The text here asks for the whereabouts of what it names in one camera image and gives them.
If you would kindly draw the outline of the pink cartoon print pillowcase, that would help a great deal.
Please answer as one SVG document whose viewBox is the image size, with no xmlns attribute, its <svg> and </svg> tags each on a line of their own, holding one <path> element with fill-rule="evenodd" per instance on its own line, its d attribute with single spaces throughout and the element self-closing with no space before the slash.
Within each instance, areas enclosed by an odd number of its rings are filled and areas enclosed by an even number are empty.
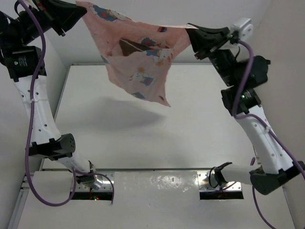
<svg viewBox="0 0 305 229">
<path fill-rule="evenodd" d="M 193 26 L 135 22 L 90 2 L 77 1 L 76 5 L 87 10 L 82 19 L 105 63 L 110 82 L 138 99 L 169 106 L 165 95 L 166 76 L 176 56 L 190 46 L 186 29 Z M 120 39 L 154 50 L 125 57 L 119 46 Z"/>
</svg>

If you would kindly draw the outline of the grey orange dotted pillow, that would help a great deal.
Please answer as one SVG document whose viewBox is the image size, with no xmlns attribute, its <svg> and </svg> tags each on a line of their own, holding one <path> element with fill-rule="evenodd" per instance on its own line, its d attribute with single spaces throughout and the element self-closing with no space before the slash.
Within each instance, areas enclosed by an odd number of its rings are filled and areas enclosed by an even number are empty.
<svg viewBox="0 0 305 229">
<path fill-rule="evenodd" d="M 149 46 L 143 45 L 143 44 L 139 44 L 136 42 L 132 42 L 130 40 L 127 39 L 120 39 L 119 40 L 119 46 L 121 48 L 122 51 L 122 55 L 123 56 L 129 56 L 135 52 L 146 52 L 146 51 L 151 51 L 154 50 L 154 48 L 151 48 Z"/>
</svg>

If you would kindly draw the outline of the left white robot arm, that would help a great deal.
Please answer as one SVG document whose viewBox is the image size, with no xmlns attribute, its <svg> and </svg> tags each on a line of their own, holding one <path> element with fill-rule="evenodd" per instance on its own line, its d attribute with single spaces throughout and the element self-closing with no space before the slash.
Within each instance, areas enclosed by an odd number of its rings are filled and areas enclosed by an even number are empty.
<svg viewBox="0 0 305 229">
<path fill-rule="evenodd" d="M 31 42 L 53 29 L 64 36 L 86 14 L 84 7 L 61 0 L 36 0 L 13 19 L 0 15 L 0 62 L 9 72 L 32 125 L 29 156 L 47 158 L 77 172 L 77 182 L 91 187 L 93 164 L 75 153 L 72 134 L 62 135 L 53 119 L 47 96 L 43 50 Z"/>
</svg>

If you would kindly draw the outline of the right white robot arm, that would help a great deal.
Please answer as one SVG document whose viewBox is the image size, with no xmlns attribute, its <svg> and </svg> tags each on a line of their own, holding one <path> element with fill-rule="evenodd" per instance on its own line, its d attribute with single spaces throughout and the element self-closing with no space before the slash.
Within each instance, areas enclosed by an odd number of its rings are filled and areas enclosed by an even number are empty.
<svg viewBox="0 0 305 229">
<path fill-rule="evenodd" d="M 186 31 L 196 59 L 209 59 L 225 83 L 226 89 L 221 91 L 224 107 L 249 138 L 258 165 L 253 169 L 226 162 L 213 167 L 209 185 L 216 188 L 237 181 L 268 195 L 294 177 L 304 175 L 304 163 L 296 160 L 273 132 L 255 92 L 256 87 L 267 82 L 271 62 L 254 55 L 246 42 L 251 25 L 211 29 L 188 24 Z"/>
</svg>

